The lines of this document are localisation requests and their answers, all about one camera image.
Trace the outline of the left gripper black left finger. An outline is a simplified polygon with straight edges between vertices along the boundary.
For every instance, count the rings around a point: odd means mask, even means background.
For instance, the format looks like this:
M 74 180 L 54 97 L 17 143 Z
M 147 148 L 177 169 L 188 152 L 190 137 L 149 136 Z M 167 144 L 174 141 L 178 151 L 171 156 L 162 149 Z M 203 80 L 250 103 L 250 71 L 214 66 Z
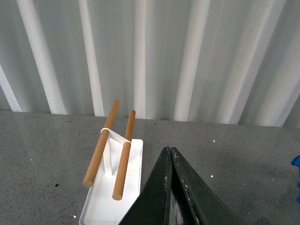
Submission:
M 168 225 L 170 216 L 172 159 L 164 147 L 144 188 L 130 207 L 120 225 Z

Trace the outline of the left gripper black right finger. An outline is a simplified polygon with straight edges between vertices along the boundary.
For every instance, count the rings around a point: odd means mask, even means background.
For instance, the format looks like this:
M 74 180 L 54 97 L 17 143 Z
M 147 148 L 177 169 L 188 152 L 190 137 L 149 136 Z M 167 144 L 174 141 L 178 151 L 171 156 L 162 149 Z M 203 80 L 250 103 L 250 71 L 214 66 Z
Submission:
M 177 148 L 171 148 L 172 202 L 177 225 L 240 225 Z

